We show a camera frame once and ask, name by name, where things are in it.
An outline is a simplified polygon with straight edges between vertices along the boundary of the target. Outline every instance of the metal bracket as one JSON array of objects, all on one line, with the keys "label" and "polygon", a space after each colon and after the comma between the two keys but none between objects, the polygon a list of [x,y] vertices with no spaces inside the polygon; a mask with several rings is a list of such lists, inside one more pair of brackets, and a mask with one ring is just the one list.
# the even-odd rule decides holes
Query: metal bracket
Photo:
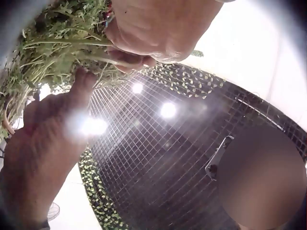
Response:
[{"label": "metal bracket", "polygon": [[209,175],[209,177],[213,181],[216,181],[216,174],[217,174],[219,162],[226,148],[228,147],[228,145],[231,143],[233,139],[234,138],[232,136],[225,137],[221,145],[218,147],[217,151],[213,154],[213,156],[209,160],[209,163],[205,166],[206,173]]}]

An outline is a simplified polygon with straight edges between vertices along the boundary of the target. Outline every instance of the metal grid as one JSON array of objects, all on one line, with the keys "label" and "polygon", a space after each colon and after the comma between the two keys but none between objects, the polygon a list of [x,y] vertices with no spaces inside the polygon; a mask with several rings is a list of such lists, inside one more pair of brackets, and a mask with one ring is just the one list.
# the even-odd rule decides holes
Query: metal grid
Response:
[{"label": "metal grid", "polygon": [[[186,71],[195,77],[208,74]],[[143,85],[141,94],[131,90],[136,82]],[[203,82],[202,90],[211,88]],[[165,102],[176,105],[174,118],[160,115]],[[275,107],[229,82],[203,100],[138,74],[127,85],[95,91],[91,110],[108,123],[92,147],[93,158],[107,193],[132,229],[236,229],[204,168],[227,135],[235,137],[247,126],[280,129],[306,159],[306,133]]]}]

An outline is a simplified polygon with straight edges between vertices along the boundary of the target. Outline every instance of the white wall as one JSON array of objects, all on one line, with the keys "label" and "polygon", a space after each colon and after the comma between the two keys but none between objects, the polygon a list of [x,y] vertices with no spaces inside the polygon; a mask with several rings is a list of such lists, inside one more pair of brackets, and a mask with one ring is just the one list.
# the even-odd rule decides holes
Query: white wall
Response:
[{"label": "white wall", "polygon": [[60,206],[60,214],[50,221],[51,230],[101,230],[87,199],[78,165],[69,173],[54,202]]},{"label": "white wall", "polygon": [[183,64],[214,73],[271,103],[307,131],[305,60],[252,0],[224,4]]}]

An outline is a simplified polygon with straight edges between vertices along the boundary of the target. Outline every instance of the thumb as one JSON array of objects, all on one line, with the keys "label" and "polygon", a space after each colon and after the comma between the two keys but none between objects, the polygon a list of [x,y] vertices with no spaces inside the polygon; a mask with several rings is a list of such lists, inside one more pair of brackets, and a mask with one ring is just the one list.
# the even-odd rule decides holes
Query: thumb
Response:
[{"label": "thumb", "polygon": [[75,73],[75,82],[68,93],[67,108],[87,109],[94,91],[94,85],[97,82],[97,76],[92,72],[87,72],[80,67]]}]

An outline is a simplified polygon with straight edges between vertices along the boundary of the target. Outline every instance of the skin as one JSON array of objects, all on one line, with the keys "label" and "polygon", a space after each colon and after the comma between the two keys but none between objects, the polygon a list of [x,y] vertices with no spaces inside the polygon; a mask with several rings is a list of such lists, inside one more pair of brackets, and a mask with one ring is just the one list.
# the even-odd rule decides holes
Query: skin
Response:
[{"label": "skin", "polygon": [[[222,5],[215,0],[113,0],[115,19],[106,36],[114,47],[108,54],[133,63],[117,65],[123,72],[154,66],[156,61],[184,60]],[[16,130],[7,144],[0,183],[9,214],[20,229],[40,227],[78,162],[88,137],[72,139],[66,124],[72,114],[88,111],[95,83],[92,73],[78,69],[69,93],[50,95],[26,107],[24,127]]]},{"label": "skin", "polygon": [[182,61],[194,50],[222,6],[216,0],[113,0],[115,18],[105,31],[114,44],[109,54],[119,59],[137,58],[137,70],[143,65],[153,66],[155,61]]},{"label": "skin", "polygon": [[78,69],[69,93],[26,107],[24,127],[7,144],[1,171],[4,201],[20,229],[39,229],[85,149],[88,137],[71,139],[65,127],[72,114],[88,111],[95,83],[94,74]]}]

